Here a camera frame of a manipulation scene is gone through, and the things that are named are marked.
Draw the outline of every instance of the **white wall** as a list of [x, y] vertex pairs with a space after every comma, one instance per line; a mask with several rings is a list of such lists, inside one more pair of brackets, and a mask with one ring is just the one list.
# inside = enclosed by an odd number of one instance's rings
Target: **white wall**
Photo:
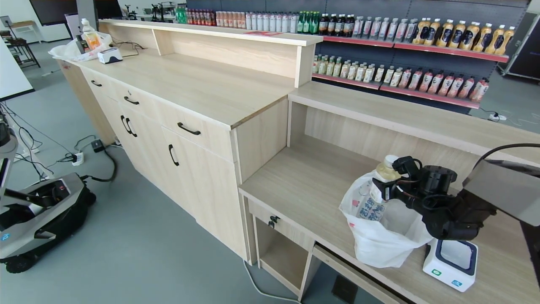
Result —
[[0, 98], [32, 89], [13, 55], [0, 39]]
[[0, 16], [6, 15], [10, 17], [12, 22], [33, 20], [44, 41], [54, 41], [70, 37], [64, 24], [43, 27], [30, 4], [30, 0], [0, 0]]

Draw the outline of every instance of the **juice bottle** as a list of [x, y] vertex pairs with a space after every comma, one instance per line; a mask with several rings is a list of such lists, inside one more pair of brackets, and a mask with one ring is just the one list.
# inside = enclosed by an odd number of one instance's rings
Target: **juice bottle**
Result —
[[420, 84], [420, 88], [418, 89], [418, 91], [427, 92], [432, 79], [433, 71], [428, 70], [428, 72], [424, 74], [424, 78], [422, 79], [422, 83]]
[[512, 37], [514, 36], [515, 27], [509, 27], [509, 30], [504, 32], [504, 41], [499, 45], [498, 43], [495, 44], [495, 54], [497, 55], [504, 55], [504, 52], [506, 52], [506, 46], [512, 40]]
[[441, 37], [437, 40], [438, 47], [446, 47], [452, 37], [452, 30], [454, 29], [454, 20], [447, 19], [446, 23], [442, 25]]
[[440, 21], [440, 18], [435, 18], [435, 22], [433, 22], [429, 26], [429, 32], [427, 34], [426, 40], [424, 41], [424, 45], [433, 45], [433, 43], [435, 42], [435, 34], [441, 26]]
[[394, 66], [391, 65], [390, 68], [388, 68], [388, 70], [386, 70], [386, 75], [384, 76], [384, 80], [382, 82], [386, 83], [386, 84], [389, 84], [390, 81], [392, 80], [393, 75], [394, 75]]
[[474, 85], [474, 76], [471, 76], [467, 81], [463, 83], [463, 88], [461, 88], [461, 91], [457, 94], [457, 97], [459, 98], [467, 98], [467, 95], [469, 95], [469, 92], [471, 91], [471, 88]]
[[486, 23], [480, 30], [480, 33], [476, 35], [476, 38], [472, 43], [472, 50], [475, 52], [483, 52], [484, 49], [488, 47], [491, 38], [491, 23]]
[[332, 73], [332, 76], [339, 77], [340, 72], [341, 72], [341, 57], [338, 57], [336, 64], [334, 65], [334, 72]]
[[463, 74], [460, 74], [456, 79], [454, 79], [454, 82], [452, 83], [452, 86], [450, 87], [450, 90], [448, 91], [448, 94], [446, 94], [446, 96], [451, 98], [456, 97], [457, 92], [460, 90], [462, 84]]
[[480, 22], [471, 22], [471, 25], [467, 27], [463, 38], [461, 39], [459, 48], [462, 50], [470, 50], [473, 47], [474, 37], [478, 35], [480, 28], [478, 27]]
[[338, 18], [336, 17], [336, 14], [332, 14], [330, 16], [330, 21], [328, 22], [328, 34], [330, 36], [336, 36], [336, 23], [338, 22]]
[[431, 81], [431, 85], [429, 86], [428, 93], [435, 94], [437, 93], [437, 90], [439, 86], [441, 85], [442, 79], [444, 78], [444, 71], [441, 70], [435, 77], [433, 77], [433, 80]]
[[448, 44], [449, 48], [457, 48], [461, 42], [461, 38], [463, 36], [463, 33], [465, 32], [465, 21], [461, 20], [458, 25], [456, 25], [456, 28], [454, 29], [454, 35], [452, 36], [452, 39], [450, 40], [450, 43]]
[[446, 76], [444, 79], [441, 88], [439, 89], [439, 92], [437, 94], [441, 96], [446, 96], [448, 93], [448, 89], [450, 89], [450, 86], [454, 82], [454, 73], [450, 73], [450, 75]]
[[489, 46], [485, 49], [487, 54], [494, 54], [495, 50], [500, 48], [504, 42], [504, 24], [499, 25], [499, 28], [493, 32], [493, 39]]

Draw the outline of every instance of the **cabinet door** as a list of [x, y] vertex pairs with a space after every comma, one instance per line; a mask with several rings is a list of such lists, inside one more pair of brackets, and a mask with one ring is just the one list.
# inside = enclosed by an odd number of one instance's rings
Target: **cabinet door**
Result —
[[234, 164], [163, 128], [186, 199], [197, 223], [246, 259], [246, 244]]

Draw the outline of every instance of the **wooden shelf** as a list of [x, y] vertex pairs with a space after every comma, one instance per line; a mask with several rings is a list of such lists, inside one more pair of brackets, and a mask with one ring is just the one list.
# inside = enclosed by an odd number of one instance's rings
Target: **wooden shelf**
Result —
[[324, 79], [324, 80], [335, 81], [335, 82], [340, 82], [340, 83], [347, 83], [347, 84], [350, 84], [350, 85], [355, 85], [357, 87], [369, 88], [369, 89], [374, 89], [374, 90], [378, 90], [379, 87], [381, 86], [380, 82], [355, 81], [355, 80], [350, 80], [350, 79], [346, 79], [346, 78], [328, 76], [328, 75], [317, 74], [317, 73], [313, 73], [312, 77], [313, 78]]
[[440, 96], [440, 95], [437, 95], [437, 94], [424, 93], [424, 92], [420, 92], [420, 91], [416, 91], [416, 90], [409, 90], [409, 89], [401, 89], [401, 88], [397, 88], [397, 87], [390, 87], [389, 85], [382, 85], [380, 87], [380, 90], [381, 91], [386, 91], [386, 92], [397, 93], [397, 94], [408, 95], [408, 96], [419, 97], [419, 98], [433, 100], [433, 101], [439, 101], [439, 102], [444, 102], [444, 103], [455, 104], [455, 105], [459, 105], [461, 107], [466, 107], [466, 108], [471, 108], [471, 109], [478, 109], [480, 107], [479, 103], [468, 101], [468, 100], [465, 100], [465, 99], [450, 98], [450, 97], [446, 97], [446, 96]]
[[494, 54], [486, 54], [484, 52], [467, 51], [467, 50], [454, 49], [454, 48], [443, 48], [443, 47], [437, 47], [436, 45], [423, 45], [423, 44], [412, 44], [412, 43], [400, 42], [400, 43], [394, 43], [394, 47], [397, 49], [449, 54], [449, 55], [471, 57], [471, 58], [497, 61], [497, 62], [508, 61], [507, 55], [494, 55]]

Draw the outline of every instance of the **black drawer handle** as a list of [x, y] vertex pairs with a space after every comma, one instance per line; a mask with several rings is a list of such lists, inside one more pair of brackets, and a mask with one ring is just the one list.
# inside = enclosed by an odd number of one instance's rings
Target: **black drawer handle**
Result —
[[124, 115], [120, 115], [120, 119], [122, 120], [122, 125], [124, 126], [124, 128], [126, 129], [126, 131], [127, 131], [129, 134], [133, 134], [133, 133], [131, 132], [131, 130], [128, 129], [128, 128], [126, 127], [126, 124], [125, 124], [125, 122], [124, 122], [124, 119], [126, 119], [126, 117], [125, 117]]
[[133, 104], [139, 104], [138, 101], [131, 101], [130, 98], [127, 97], [127, 96], [124, 96], [124, 100], [125, 100], [125, 101], [129, 101], [129, 102], [131, 102], [131, 103], [133, 103]]
[[126, 118], [126, 124], [127, 126], [129, 127], [130, 129], [130, 134], [133, 135], [133, 137], [137, 137], [137, 134], [135, 132], [133, 132], [133, 130], [131, 129], [131, 126], [130, 126], [130, 119], [129, 118]]
[[188, 131], [189, 133], [191, 133], [191, 134], [193, 134], [193, 135], [200, 135], [200, 134], [201, 134], [201, 131], [192, 131], [192, 130], [186, 129], [186, 128], [184, 127], [184, 124], [181, 123], [181, 122], [178, 123], [178, 126], [180, 127], [180, 129], [186, 130], [186, 131]]
[[171, 159], [172, 159], [172, 162], [174, 163], [174, 165], [178, 167], [178, 166], [180, 165], [180, 163], [174, 161], [174, 157], [172, 157], [172, 148], [173, 148], [173, 147], [172, 147], [172, 145], [170, 144], [170, 145], [169, 145], [169, 154], [171, 154]]

